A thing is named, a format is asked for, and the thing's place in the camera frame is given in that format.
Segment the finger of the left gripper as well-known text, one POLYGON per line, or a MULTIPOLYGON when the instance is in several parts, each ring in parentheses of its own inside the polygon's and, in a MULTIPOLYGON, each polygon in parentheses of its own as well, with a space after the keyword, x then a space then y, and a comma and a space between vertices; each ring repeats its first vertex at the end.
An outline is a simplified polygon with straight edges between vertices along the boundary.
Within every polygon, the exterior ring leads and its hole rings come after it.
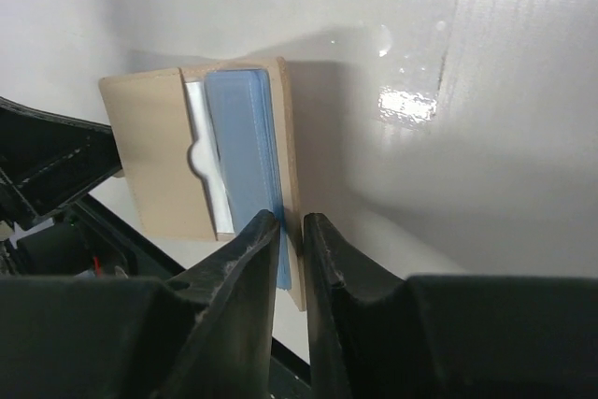
POLYGON ((1 99, 1 220, 29 230, 121 171, 102 123, 1 99))

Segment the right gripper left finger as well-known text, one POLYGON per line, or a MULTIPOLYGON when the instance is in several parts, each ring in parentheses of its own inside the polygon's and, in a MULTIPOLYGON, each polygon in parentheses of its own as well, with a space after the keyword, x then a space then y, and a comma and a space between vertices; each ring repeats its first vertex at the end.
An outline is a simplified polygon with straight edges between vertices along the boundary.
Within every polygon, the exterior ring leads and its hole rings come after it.
POLYGON ((260 210, 223 247, 156 287, 137 398, 268 395, 280 222, 260 210))

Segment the beige card holder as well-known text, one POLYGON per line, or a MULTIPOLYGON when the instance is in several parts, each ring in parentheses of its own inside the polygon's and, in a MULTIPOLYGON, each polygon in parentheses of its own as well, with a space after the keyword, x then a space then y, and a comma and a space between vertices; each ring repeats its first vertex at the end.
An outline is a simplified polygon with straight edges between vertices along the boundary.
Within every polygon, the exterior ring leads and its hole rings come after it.
POLYGON ((277 285, 306 306, 292 89, 282 58, 98 83, 142 228, 224 242, 260 210, 281 225, 277 285))

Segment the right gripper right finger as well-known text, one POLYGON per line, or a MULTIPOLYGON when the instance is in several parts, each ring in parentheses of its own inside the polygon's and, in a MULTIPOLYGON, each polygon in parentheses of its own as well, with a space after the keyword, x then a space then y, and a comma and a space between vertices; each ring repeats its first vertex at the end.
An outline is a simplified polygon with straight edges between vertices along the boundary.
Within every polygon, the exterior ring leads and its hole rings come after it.
POLYGON ((311 390, 317 398, 446 398, 416 289, 352 246, 326 215, 304 217, 311 390))

